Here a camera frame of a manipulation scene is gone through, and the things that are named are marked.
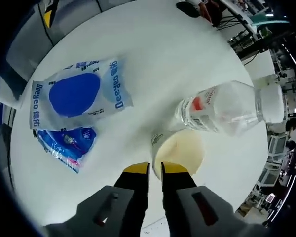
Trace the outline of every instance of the white paper cup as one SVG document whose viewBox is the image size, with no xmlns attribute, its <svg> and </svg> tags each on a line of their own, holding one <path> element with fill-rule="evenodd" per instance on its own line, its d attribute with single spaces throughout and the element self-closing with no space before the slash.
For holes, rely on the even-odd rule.
<svg viewBox="0 0 296 237">
<path fill-rule="evenodd" d="M 190 129 L 156 133 L 151 139 L 151 153 L 153 171 L 158 179 L 161 179 L 163 161 L 180 164 L 193 175 L 205 156 L 200 132 Z"/>
</svg>

